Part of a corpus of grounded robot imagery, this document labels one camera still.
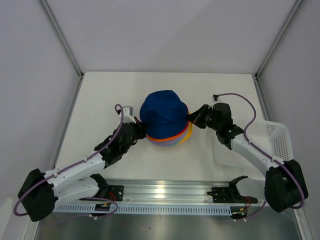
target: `metal floor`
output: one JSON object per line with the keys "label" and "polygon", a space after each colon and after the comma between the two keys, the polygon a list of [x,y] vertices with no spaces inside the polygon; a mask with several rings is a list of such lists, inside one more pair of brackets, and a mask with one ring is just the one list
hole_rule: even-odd
{"label": "metal floor", "polygon": [[97,221],[79,217],[54,222],[70,213],[54,213],[42,221],[35,240],[300,240],[292,210],[265,207],[247,222],[227,216],[114,214]]}

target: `stacked hats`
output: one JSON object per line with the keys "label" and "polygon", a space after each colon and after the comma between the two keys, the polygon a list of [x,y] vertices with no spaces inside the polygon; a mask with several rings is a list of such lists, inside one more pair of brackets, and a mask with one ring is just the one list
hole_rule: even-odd
{"label": "stacked hats", "polygon": [[172,90],[149,94],[140,109],[141,121],[148,124],[147,139],[161,147],[181,144],[191,136],[188,114],[187,105]]}

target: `gray wall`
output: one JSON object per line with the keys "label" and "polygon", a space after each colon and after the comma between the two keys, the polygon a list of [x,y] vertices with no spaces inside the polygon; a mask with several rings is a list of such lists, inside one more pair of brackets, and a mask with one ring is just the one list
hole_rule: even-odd
{"label": "gray wall", "polygon": [[50,0],[83,71],[254,73],[296,0]]}
{"label": "gray wall", "polygon": [[306,1],[260,83],[271,119],[289,128],[309,190],[306,212],[320,238],[320,1]]}
{"label": "gray wall", "polygon": [[[0,23],[1,204],[50,166],[79,78],[36,0],[3,2]],[[12,216],[3,239],[21,239],[27,220]]]}

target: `white cable channel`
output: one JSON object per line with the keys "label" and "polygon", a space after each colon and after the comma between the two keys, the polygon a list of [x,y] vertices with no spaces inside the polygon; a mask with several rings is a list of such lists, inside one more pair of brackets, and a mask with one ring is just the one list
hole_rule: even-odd
{"label": "white cable channel", "polygon": [[[126,204],[117,203],[116,214],[161,214],[161,215],[206,215],[231,216],[229,206],[199,206],[199,205],[165,205],[165,204]],[[95,203],[70,203],[56,207],[54,213],[99,213],[106,214],[116,209],[112,205],[109,211],[95,211]]]}

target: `white basket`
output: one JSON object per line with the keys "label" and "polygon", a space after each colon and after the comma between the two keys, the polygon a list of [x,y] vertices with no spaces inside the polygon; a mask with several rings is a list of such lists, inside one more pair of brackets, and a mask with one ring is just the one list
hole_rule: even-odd
{"label": "white basket", "polygon": [[[233,119],[234,124],[244,129],[250,119],[237,118]],[[294,159],[291,138],[288,128],[277,122],[255,120],[247,129],[249,138],[256,141],[272,154],[286,161]],[[213,141],[214,159],[222,164],[237,167],[254,168],[254,166],[240,154],[229,150],[222,145],[218,139]]]}

